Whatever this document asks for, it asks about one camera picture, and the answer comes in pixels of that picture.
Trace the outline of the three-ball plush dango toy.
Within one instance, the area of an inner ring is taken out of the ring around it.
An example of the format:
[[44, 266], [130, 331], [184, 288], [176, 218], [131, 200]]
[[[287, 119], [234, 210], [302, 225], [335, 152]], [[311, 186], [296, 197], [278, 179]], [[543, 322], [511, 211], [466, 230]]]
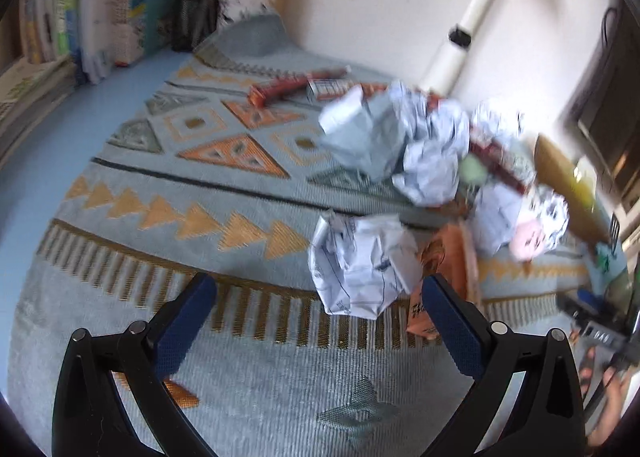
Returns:
[[521, 223], [516, 226], [509, 251], [516, 261], [530, 261], [547, 251], [548, 240], [538, 220]]

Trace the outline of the white paper ball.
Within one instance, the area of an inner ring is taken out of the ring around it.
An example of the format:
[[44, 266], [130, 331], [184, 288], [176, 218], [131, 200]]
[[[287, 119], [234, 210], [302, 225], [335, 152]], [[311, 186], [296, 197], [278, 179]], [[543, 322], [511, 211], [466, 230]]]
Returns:
[[375, 321], [422, 278], [418, 245], [394, 214], [323, 213], [308, 248], [308, 267], [324, 311]]

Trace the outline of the orange anime snack wrapper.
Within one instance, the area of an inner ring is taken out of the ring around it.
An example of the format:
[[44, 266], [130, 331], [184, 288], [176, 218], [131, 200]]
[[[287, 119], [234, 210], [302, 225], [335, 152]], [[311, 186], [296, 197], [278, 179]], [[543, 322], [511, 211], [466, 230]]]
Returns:
[[340, 79], [315, 79], [307, 85], [307, 96], [314, 102], [329, 102], [343, 97], [352, 87], [346, 80]]

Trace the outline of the orange snack packet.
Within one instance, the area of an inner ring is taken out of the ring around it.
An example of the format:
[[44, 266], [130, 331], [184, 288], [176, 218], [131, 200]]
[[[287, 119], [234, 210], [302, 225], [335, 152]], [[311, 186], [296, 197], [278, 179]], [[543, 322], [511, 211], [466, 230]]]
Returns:
[[[440, 274], [465, 301], [482, 307], [480, 271], [472, 235], [465, 224], [447, 224], [420, 248], [418, 260], [423, 276]], [[411, 293], [407, 333], [427, 341], [436, 340], [439, 333], [422, 305], [421, 287]]]

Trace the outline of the brown woven basket bowl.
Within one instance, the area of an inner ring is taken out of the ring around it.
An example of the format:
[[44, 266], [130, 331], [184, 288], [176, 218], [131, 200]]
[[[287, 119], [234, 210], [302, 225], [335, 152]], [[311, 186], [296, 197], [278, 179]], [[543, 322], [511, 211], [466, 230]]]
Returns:
[[538, 182], [551, 187], [567, 203], [570, 232], [590, 246], [608, 243], [611, 219], [593, 191], [576, 180], [570, 159], [542, 134], [536, 140], [534, 159]]

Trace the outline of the patterned blue orange rug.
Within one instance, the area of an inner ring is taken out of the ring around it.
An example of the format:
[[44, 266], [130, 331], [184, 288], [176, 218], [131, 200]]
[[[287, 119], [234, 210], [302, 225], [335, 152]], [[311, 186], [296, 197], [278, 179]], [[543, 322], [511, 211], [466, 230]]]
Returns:
[[332, 69], [276, 16], [213, 35], [74, 180], [18, 301], [8, 402], [45, 453], [70, 335], [121, 333], [178, 297], [196, 273], [217, 296], [167, 385], [221, 456], [416, 456], [470, 380], [409, 329], [416, 308], [378, 259], [395, 300], [372, 318], [330, 315], [308, 250], [326, 213], [390, 216], [421, 248], [465, 218], [466, 200], [416, 206], [391, 180], [339, 164], [322, 102], [305, 90], [258, 109], [248, 91]]

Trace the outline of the white desk lamp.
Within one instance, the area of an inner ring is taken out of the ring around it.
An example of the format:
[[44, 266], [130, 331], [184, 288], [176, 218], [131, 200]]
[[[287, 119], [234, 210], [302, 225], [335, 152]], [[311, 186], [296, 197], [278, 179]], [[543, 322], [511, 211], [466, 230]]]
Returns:
[[447, 97], [457, 84], [475, 35], [492, 0], [471, 0], [457, 24], [448, 32], [419, 87], [426, 93]]

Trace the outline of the dark red long snack box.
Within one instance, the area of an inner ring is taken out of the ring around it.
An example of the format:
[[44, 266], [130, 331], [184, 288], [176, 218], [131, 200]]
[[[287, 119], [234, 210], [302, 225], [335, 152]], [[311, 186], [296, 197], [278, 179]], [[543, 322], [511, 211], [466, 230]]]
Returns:
[[265, 108], [270, 102], [306, 87], [311, 81], [342, 79], [350, 73], [350, 67], [321, 69], [295, 76], [279, 76], [264, 83], [253, 84], [247, 93], [247, 102], [255, 108]]

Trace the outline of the black mesh pen holder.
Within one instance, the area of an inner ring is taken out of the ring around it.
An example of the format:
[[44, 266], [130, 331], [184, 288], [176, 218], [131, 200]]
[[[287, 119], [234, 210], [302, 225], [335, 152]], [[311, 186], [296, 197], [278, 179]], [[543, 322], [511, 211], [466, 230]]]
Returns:
[[172, 0], [170, 46], [192, 52], [217, 29], [219, 0]]

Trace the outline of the wooden organizer box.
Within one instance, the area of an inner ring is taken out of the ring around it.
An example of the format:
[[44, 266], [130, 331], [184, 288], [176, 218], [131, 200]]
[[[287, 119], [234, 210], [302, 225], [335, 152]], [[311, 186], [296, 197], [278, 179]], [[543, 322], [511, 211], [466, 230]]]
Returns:
[[217, 29], [262, 14], [283, 15], [286, 0], [219, 0]]

